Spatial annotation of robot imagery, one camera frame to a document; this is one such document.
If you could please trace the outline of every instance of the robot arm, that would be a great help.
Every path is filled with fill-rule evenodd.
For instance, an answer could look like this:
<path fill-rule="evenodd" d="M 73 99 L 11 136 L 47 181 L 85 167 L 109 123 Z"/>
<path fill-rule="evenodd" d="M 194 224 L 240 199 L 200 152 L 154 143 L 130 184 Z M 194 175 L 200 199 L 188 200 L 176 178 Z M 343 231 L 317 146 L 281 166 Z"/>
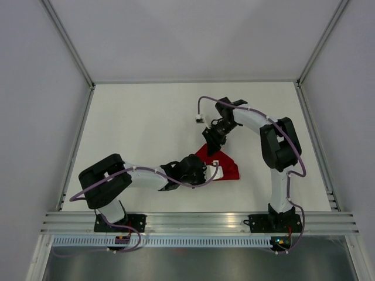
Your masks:
<path fill-rule="evenodd" d="M 127 169 L 132 170 L 133 167 L 137 167 L 137 165 L 123 161 L 119 154 L 112 154 L 81 172 L 79 180 L 82 188 L 86 189 L 108 176 Z M 175 181 L 198 186 L 204 184 L 208 179 L 219 179 L 222 176 L 221 167 L 206 165 L 198 156 L 191 154 L 180 162 L 174 161 L 153 168 L 139 167 L 131 173 L 121 173 L 85 192 L 85 198 L 90 209 L 99 210 L 110 223 L 115 223 L 126 217 L 124 207 L 117 196 L 127 188 L 140 187 L 155 191 L 170 191 L 179 187 Z"/>
<path fill-rule="evenodd" d="M 262 156 L 267 166 L 271 169 L 272 196 L 269 205 L 269 212 L 282 214 L 292 210 L 293 206 L 287 199 L 288 173 L 297 164 L 298 159 L 285 139 L 271 124 L 268 118 L 262 115 L 243 109 L 234 109 L 225 104 L 239 106 L 246 104 L 243 100 L 230 102 L 228 98 L 222 98 L 215 107 L 221 115 L 221 119 L 210 128 L 206 128 L 203 136 L 207 141 L 208 154 L 212 155 L 226 142 L 226 135 L 237 125 L 245 126 L 260 135 Z M 292 121 L 289 118 L 274 119 L 269 118 L 279 125 L 289 136 L 297 148 L 299 154 L 302 153 L 297 135 Z"/>

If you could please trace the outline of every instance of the white cable connector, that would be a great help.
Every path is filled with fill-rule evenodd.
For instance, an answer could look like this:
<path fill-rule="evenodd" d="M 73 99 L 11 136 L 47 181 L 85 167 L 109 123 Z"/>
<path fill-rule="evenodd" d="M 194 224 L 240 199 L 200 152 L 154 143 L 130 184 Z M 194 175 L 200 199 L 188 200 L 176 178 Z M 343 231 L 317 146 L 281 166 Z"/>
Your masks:
<path fill-rule="evenodd" d="M 218 160 L 214 160 L 212 165 L 206 165 L 207 169 L 205 172 L 206 179 L 211 179 L 213 175 L 215 174 L 215 171 L 217 170 L 217 173 L 213 180 L 218 180 L 222 177 L 224 177 L 223 167 L 220 166 L 220 163 Z"/>
<path fill-rule="evenodd" d="M 197 124 L 203 124 L 204 123 L 204 116 L 203 116 L 203 114 L 197 114 L 195 116 L 195 122 Z"/>

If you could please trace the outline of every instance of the white cable tray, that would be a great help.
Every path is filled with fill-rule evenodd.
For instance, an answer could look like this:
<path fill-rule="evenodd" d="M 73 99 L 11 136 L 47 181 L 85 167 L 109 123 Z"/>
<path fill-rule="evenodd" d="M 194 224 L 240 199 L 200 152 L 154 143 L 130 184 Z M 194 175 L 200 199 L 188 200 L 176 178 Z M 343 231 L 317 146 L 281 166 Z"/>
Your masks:
<path fill-rule="evenodd" d="M 115 236 L 106 235 L 55 235 L 53 246 L 122 246 L 115 242 Z M 182 237 L 182 236 L 142 236 L 139 246 L 174 248 L 270 248 L 271 237 Z M 129 246 L 138 241 L 132 235 Z"/>

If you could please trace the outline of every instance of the enclosure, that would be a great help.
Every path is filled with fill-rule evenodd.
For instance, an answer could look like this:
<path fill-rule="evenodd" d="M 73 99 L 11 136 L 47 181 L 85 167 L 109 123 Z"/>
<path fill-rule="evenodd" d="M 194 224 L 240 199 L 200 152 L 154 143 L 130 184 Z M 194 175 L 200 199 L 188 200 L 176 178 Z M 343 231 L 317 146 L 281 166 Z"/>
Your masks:
<path fill-rule="evenodd" d="M 374 280 L 373 1 L 1 6 L 4 280 Z M 301 241 L 275 255 L 262 248 L 280 233 L 244 224 L 267 213 L 272 183 L 259 136 L 238 127 L 222 151 L 239 180 L 126 189 L 127 213 L 146 215 L 142 246 L 106 252 L 116 233 L 94 232 L 94 211 L 69 200 L 79 174 L 112 153 L 150 167 L 196 153 L 201 96 L 292 119 Z M 214 105 L 201 103 L 212 119 Z"/>

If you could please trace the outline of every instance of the metal profile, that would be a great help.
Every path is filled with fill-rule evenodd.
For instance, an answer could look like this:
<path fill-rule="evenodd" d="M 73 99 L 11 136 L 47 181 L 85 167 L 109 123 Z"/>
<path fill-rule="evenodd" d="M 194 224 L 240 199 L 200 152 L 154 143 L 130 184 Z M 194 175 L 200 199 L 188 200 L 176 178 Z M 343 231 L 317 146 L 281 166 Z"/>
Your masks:
<path fill-rule="evenodd" d="M 147 215 L 145 234 L 148 236 L 259 236 L 259 234 L 252 234 L 243 221 L 249 214 L 260 213 L 145 214 Z M 93 231 L 95 218 L 93 212 L 49 212 L 44 217 L 41 234 L 100 235 Z M 351 213 L 306 212 L 305 235 L 307 236 L 358 234 L 358 228 Z M 119 233 L 107 233 L 108 237 L 111 235 L 116 236 Z"/>
<path fill-rule="evenodd" d="M 86 80 L 86 83 L 88 86 L 92 89 L 94 87 L 94 82 L 92 81 L 89 73 L 87 72 L 86 67 L 84 66 L 82 59 L 78 55 L 78 52 L 73 45 L 68 33 L 66 32 L 63 23 L 61 22 L 59 16 L 56 13 L 56 10 L 54 9 L 52 3 L 49 0 L 39 0 L 39 2 L 44 7 L 45 11 L 47 12 L 50 20 L 52 21 L 53 25 L 57 29 L 57 32 L 59 33 L 61 39 L 64 41 L 65 46 L 68 48 L 68 51 L 76 63 L 78 69 L 80 70 L 81 74 L 83 75 L 84 79 Z"/>
<path fill-rule="evenodd" d="M 174 80 L 119 80 L 96 81 L 96 85 L 124 85 L 124 84 L 177 84 L 177 83 L 255 83 L 255 82 L 294 82 L 295 78 L 255 78 L 255 79 L 174 79 Z"/>
<path fill-rule="evenodd" d="M 338 208 L 338 205 L 336 204 L 336 198 L 333 195 L 332 191 L 327 191 L 327 198 L 328 198 L 328 202 L 329 202 L 329 206 L 330 206 L 331 211 L 338 212 L 339 208 Z"/>
<path fill-rule="evenodd" d="M 61 188 L 61 191 L 60 191 L 61 196 L 60 196 L 60 199 L 58 200 L 57 206 L 56 206 L 56 209 L 60 210 L 60 211 L 63 208 L 63 203 L 64 203 L 65 196 L 66 196 L 66 190 L 68 188 L 71 173 L 73 171 L 74 162 L 76 160 L 78 148 L 80 146 L 80 142 L 81 142 L 84 126 L 86 124 L 86 120 L 87 120 L 87 116 L 88 116 L 88 111 L 90 109 L 91 101 L 93 100 L 94 91 L 95 91 L 95 87 L 93 87 L 90 90 L 90 93 L 87 96 L 86 106 L 85 106 L 84 111 L 82 113 L 82 116 L 80 118 L 80 126 L 79 126 L 79 128 L 76 132 L 76 138 L 74 140 L 74 145 L 73 145 L 73 148 L 72 148 L 72 150 L 70 152 L 70 155 L 69 155 L 69 163 L 68 163 L 68 165 L 66 167 L 66 170 L 65 170 L 65 173 L 64 173 L 64 182 L 62 184 L 62 188 Z"/>
<path fill-rule="evenodd" d="M 330 173 L 328 170 L 327 161 L 326 161 L 323 149 L 322 149 L 321 142 L 318 137 L 316 126 L 312 119 L 311 111 L 308 107 L 305 93 L 303 91 L 303 88 L 301 88 L 297 82 L 294 83 L 294 86 L 296 89 L 299 104 L 301 105 L 302 114 L 304 115 L 304 118 L 305 118 L 306 126 L 310 135 L 310 139 L 311 139 L 312 147 L 315 152 L 316 160 L 318 161 L 318 166 L 319 166 L 319 170 L 321 171 L 324 185 L 327 191 L 330 191 L 332 195 L 334 196 L 337 209 L 340 211 L 340 202 L 337 201 L 337 197 L 333 189 L 332 179 L 330 177 Z"/>
<path fill-rule="evenodd" d="M 347 247 L 359 281 L 374 281 L 375 274 L 361 237 L 346 236 Z"/>
<path fill-rule="evenodd" d="M 306 66 L 302 70 L 301 75 L 298 78 L 298 84 L 301 85 L 307 75 L 309 74 L 312 66 L 314 65 L 314 62 L 320 55 L 322 49 L 324 48 L 325 44 L 327 43 L 328 39 L 330 38 L 332 31 L 338 24 L 339 20 L 341 19 L 346 7 L 348 6 L 350 0 L 341 0 L 340 3 L 338 4 L 336 10 L 334 11 L 330 21 L 327 24 L 327 27 L 325 28 L 322 36 L 319 38 L 318 44 L 316 44 L 308 62 L 306 63 Z"/>
<path fill-rule="evenodd" d="M 29 271 L 26 276 L 26 281 L 43 280 L 52 241 L 53 237 L 51 235 L 39 236 Z"/>
<path fill-rule="evenodd" d="M 168 248 L 270 248 L 271 237 L 191 237 L 191 236 L 143 236 L 140 247 Z M 132 235 L 128 246 L 135 246 L 138 237 Z M 53 246 L 109 246 L 119 247 L 115 236 L 107 235 L 56 235 Z"/>

